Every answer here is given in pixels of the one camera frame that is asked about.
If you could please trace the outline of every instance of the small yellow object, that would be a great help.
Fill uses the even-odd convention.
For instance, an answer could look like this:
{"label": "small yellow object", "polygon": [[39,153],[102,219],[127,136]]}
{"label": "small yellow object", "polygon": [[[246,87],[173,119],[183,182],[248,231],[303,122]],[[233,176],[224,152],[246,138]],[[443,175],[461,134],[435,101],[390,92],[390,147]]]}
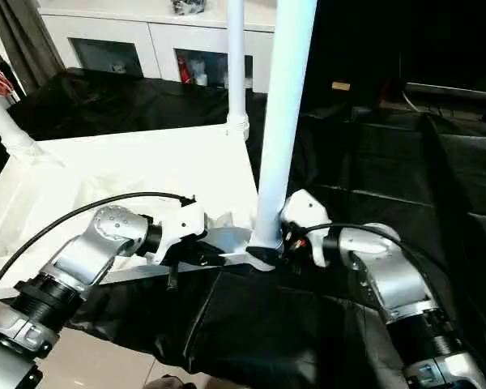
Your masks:
{"label": "small yellow object", "polygon": [[338,81],[333,81],[331,84],[331,88],[335,89],[337,91],[346,91],[349,92],[349,89],[351,89],[351,84],[349,83],[340,83]]}

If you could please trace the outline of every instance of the white cabinet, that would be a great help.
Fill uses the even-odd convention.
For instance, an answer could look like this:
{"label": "white cabinet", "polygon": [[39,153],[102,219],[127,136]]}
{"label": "white cabinet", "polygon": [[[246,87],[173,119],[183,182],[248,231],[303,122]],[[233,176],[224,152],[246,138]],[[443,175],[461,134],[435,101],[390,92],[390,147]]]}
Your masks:
{"label": "white cabinet", "polygon": [[[67,67],[174,81],[181,67],[182,76],[214,87],[225,86],[227,1],[176,16],[169,0],[38,0]],[[246,78],[255,92],[268,92],[275,9],[276,0],[245,0]]]}
{"label": "white cabinet", "polygon": [[147,23],[43,15],[66,67],[159,78]]}
{"label": "white cabinet", "polygon": [[[150,24],[150,31],[163,79],[183,81],[178,65],[180,60],[192,76],[196,73],[195,68],[200,66],[207,85],[224,86],[227,29]],[[270,32],[245,31],[247,87],[255,92],[268,92],[273,37]]]}

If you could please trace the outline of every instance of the red object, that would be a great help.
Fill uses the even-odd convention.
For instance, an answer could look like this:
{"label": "red object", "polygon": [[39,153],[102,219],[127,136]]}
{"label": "red object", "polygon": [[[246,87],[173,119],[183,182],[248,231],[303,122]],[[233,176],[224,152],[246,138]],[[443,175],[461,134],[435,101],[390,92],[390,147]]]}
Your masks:
{"label": "red object", "polygon": [[193,83],[193,76],[187,68],[185,58],[183,55],[178,56],[178,70],[180,71],[180,79],[183,83]]}

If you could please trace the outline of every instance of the gray curtain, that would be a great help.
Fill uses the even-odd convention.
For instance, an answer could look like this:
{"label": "gray curtain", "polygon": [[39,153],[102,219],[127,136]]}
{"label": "gray curtain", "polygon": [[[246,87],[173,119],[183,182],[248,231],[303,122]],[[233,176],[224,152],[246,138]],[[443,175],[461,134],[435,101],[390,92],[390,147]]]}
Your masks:
{"label": "gray curtain", "polygon": [[0,0],[0,37],[26,93],[65,68],[31,0]]}

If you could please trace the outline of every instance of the black cable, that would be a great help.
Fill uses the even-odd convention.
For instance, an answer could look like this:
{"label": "black cable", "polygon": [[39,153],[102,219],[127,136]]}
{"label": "black cable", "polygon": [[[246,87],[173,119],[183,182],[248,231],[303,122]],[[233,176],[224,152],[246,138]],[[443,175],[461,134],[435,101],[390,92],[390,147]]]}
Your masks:
{"label": "black cable", "polygon": [[58,227],[61,223],[64,221],[69,220],[70,218],[89,211],[95,207],[99,207],[101,205],[107,204],[107,203],[112,203],[114,201],[118,200],[123,200],[123,199],[131,199],[133,197],[165,197],[169,199],[176,199],[179,200],[182,206],[191,204],[194,202],[193,199],[188,199],[186,197],[180,196],[178,194],[171,194],[171,193],[163,193],[163,192],[134,192],[134,193],[126,193],[126,194],[120,194],[118,196],[113,196],[113,197],[108,197],[107,199],[102,199],[99,201],[95,201],[94,203],[90,203],[88,205],[85,205],[81,208],[75,209],[72,212],[67,213],[66,215],[60,217],[59,219],[55,220],[51,224],[49,224],[47,227],[42,229],[39,233],[34,235],[31,239],[26,241],[23,246],[21,246],[10,258],[9,260],[3,265],[3,267],[0,269],[0,281],[4,277],[4,275],[7,273],[7,271],[11,268],[11,266],[16,262],[16,260],[19,258],[20,255],[22,255],[29,247],[31,247],[34,243],[36,243],[41,237]]}
{"label": "black cable", "polygon": [[486,316],[482,313],[482,311],[477,308],[477,305],[475,304],[473,298],[471,297],[470,293],[461,285],[459,281],[455,277],[452,276],[448,268],[439,262],[434,256],[432,256],[427,250],[419,247],[417,244],[412,243],[408,241],[407,239],[403,239],[403,241],[400,241],[396,239],[395,237],[392,237],[388,233],[381,231],[380,229],[375,229],[374,227],[368,227],[366,225],[359,225],[359,224],[353,224],[353,223],[325,223],[325,224],[319,224],[319,225],[314,225],[312,227],[308,227],[305,229],[302,229],[302,233],[309,233],[311,231],[315,231],[317,229],[359,229],[362,231],[366,231],[368,233],[374,233],[380,237],[383,237],[387,239],[390,242],[393,242],[396,246],[398,246],[400,249],[405,251],[407,253],[407,256],[409,257],[409,260],[413,264],[421,264],[421,261],[417,258],[415,255],[418,254],[421,257],[427,259],[430,263],[432,263],[435,267],[437,267],[440,271],[442,271],[450,280],[452,284],[454,284],[455,287],[457,287],[462,294],[467,298],[468,302],[471,304],[471,307],[473,310],[477,313],[479,316],[481,322],[484,325],[484,328],[486,329]]}

